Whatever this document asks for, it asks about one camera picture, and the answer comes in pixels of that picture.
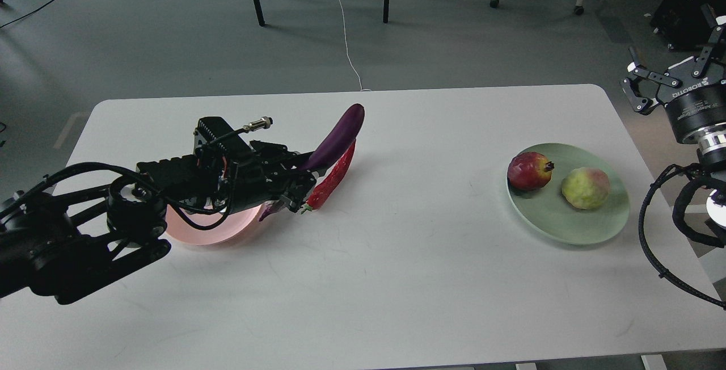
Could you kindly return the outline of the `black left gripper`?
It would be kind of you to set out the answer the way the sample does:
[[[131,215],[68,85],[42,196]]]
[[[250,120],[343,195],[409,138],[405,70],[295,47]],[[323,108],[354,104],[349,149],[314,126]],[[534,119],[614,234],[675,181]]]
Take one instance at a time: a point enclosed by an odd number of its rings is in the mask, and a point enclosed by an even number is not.
[[[317,184],[312,173],[290,181],[285,171],[302,166],[312,152],[292,151],[287,145],[259,140],[218,144],[223,170],[218,182],[218,204],[240,212],[281,198],[285,207],[298,212]]]

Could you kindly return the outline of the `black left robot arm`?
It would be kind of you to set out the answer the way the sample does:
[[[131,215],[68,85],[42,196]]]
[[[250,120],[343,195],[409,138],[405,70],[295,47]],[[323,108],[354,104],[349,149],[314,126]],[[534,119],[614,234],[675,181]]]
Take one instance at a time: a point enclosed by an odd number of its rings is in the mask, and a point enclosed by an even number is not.
[[[233,129],[202,117],[192,153],[135,169],[81,162],[2,202],[2,297],[23,289],[71,304],[171,251],[168,218],[201,232],[263,204],[303,207],[320,171],[316,153],[244,140],[262,117]]]

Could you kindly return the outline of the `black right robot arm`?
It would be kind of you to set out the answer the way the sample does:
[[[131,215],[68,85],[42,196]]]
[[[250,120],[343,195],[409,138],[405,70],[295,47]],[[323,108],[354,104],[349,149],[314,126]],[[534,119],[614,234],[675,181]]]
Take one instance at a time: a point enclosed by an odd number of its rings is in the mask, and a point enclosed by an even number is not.
[[[633,111],[646,116],[662,106],[675,140],[697,146],[697,163],[672,164],[664,168],[647,191],[638,215],[638,238],[641,248],[659,277],[694,297],[723,308],[724,302],[710,297],[670,272],[651,251],[645,237],[645,216],[656,191],[675,176],[685,176],[687,183],[674,201],[672,220],[686,238],[706,246],[724,248],[724,164],[725,164],[725,85],[724,85],[724,16],[713,13],[710,5],[701,5],[710,38],[697,56],[688,57],[659,73],[643,65],[634,48],[632,62],[620,82]],[[700,189],[709,189],[705,234],[690,227],[686,210]]]

